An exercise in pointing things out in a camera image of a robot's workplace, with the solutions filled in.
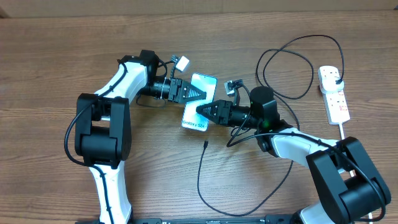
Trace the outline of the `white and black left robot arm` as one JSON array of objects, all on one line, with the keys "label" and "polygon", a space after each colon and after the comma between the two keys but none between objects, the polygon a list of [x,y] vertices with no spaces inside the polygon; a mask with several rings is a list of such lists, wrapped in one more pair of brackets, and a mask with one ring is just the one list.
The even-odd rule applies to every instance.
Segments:
[{"label": "white and black left robot arm", "polygon": [[133,222],[124,174],[132,146],[132,101],[147,95],[185,104],[208,95],[185,80],[159,76],[158,68],[166,66],[151,50],[142,50],[138,56],[125,55],[104,87],[93,94],[82,93],[76,101],[64,150],[72,162],[89,168],[94,178],[100,204],[95,223]]}]

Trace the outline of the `white power strip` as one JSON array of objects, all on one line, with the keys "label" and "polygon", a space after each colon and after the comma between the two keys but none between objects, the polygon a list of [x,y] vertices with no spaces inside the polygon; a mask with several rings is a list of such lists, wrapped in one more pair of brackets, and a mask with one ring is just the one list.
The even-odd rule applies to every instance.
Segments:
[{"label": "white power strip", "polygon": [[[340,78],[340,74],[336,67],[324,65],[318,69],[319,82],[321,77]],[[343,90],[329,94],[322,93],[322,95],[329,124],[339,125],[350,120],[348,105]]]}]

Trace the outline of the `Samsung Galaxy smartphone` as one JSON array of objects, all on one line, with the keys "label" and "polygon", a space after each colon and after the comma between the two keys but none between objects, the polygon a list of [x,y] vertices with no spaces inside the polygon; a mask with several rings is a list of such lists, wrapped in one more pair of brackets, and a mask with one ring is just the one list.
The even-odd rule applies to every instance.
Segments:
[{"label": "Samsung Galaxy smartphone", "polygon": [[183,117],[182,127],[197,131],[206,131],[209,120],[196,112],[197,106],[211,103],[214,99],[217,78],[200,73],[193,73],[191,84],[206,93],[204,100],[190,101],[186,103]]}]

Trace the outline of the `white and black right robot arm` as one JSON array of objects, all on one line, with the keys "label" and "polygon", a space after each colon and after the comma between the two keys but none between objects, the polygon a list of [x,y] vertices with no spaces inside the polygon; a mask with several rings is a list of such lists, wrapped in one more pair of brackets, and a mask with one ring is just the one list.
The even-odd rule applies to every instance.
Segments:
[{"label": "white and black right robot arm", "polygon": [[310,170],[319,201],[293,215],[290,223],[377,222],[384,218],[391,193],[360,141],[320,139],[287,124],[277,111],[273,91],[254,88],[250,105],[218,100],[196,108],[215,124],[253,129],[262,151]]}]

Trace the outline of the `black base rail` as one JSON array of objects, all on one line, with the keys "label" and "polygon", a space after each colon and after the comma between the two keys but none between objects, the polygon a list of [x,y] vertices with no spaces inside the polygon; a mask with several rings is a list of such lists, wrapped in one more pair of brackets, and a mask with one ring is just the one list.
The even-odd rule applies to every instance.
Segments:
[{"label": "black base rail", "polygon": [[235,217],[235,218],[199,218],[162,220],[160,218],[143,218],[128,221],[128,224],[289,224],[292,215],[266,215],[264,217]]}]

